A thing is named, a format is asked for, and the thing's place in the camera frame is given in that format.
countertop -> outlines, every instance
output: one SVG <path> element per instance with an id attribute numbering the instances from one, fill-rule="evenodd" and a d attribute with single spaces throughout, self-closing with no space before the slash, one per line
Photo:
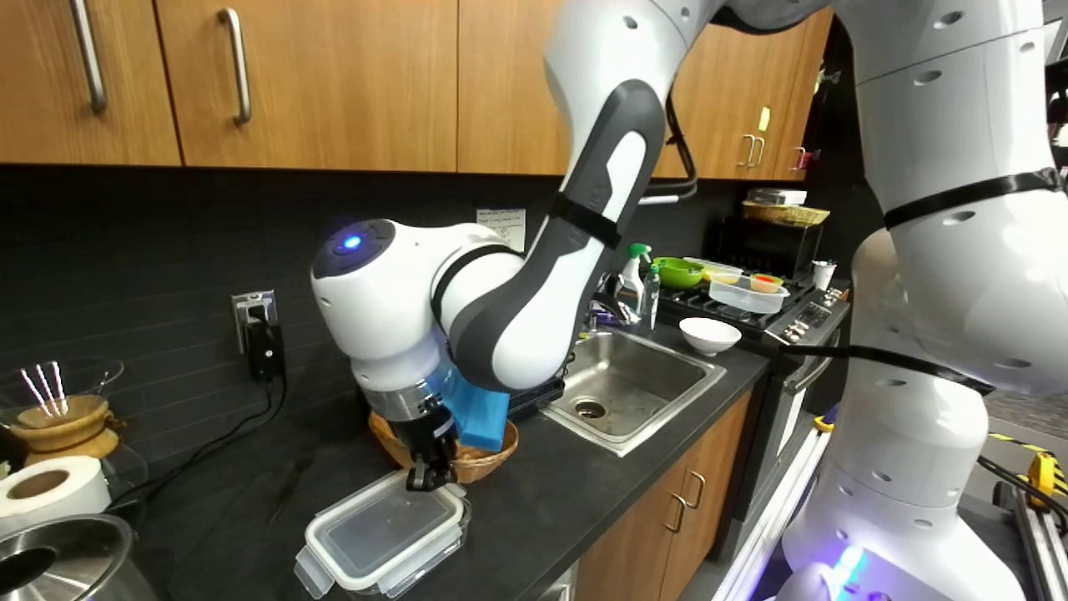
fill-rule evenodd
<path id="1" fill-rule="evenodd" d="M 539 415 L 525 418 L 516 454 L 466 486 L 464 547 L 408 596 L 536 596 L 769 370 L 752 349 L 715 362 L 729 373 L 626 458 Z M 396 466 L 366 434 L 360 404 L 327 399 L 285 410 L 124 516 L 159 596 L 300 596 L 292 553 L 306 522 L 387 469 Z"/>

kitchen sink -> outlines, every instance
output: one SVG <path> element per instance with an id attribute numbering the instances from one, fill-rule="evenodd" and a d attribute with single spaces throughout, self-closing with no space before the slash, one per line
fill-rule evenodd
<path id="1" fill-rule="evenodd" d="M 573 342 L 563 395 L 543 415 L 623 458 L 723 373 L 647 337 L 593 331 Z"/>

paper towel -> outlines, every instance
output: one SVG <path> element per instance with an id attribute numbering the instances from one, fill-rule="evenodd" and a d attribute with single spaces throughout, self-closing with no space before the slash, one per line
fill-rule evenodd
<path id="1" fill-rule="evenodd" d="M 0 537 L 69 514 L 102 514 L 107 504 L 96 458 L 51 458 L 0 479 Z"/>

backsplash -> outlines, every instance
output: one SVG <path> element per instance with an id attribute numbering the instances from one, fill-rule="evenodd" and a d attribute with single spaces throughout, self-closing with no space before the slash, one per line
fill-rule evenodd
<path id="1" fill-rule="evenodd" d="M 277 292 L 289 407 L 350 395 L 347 359 L 309 300 L 306 262 L 345 222 L 457 222 L 527 208 L 536 231 L 556 180 L 410 184 L 0 184 L 0 346 L 69 346 L 127 362 L 111 399 L 155 464 L 193 449 L 262 390 L 237 358 L 231 292 Z M 717 197 L 645 210 L 626 241 L 699 255 Z"/>

pot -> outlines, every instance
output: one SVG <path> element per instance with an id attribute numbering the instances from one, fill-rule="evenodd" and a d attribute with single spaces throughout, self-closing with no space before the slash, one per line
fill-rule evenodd
<path id="1" fill-rule="evenodd" d="M 0 539 L 0 596 L 155 601 L 131 551 L 131 524 L 111 514 L 27 527 Z"/>

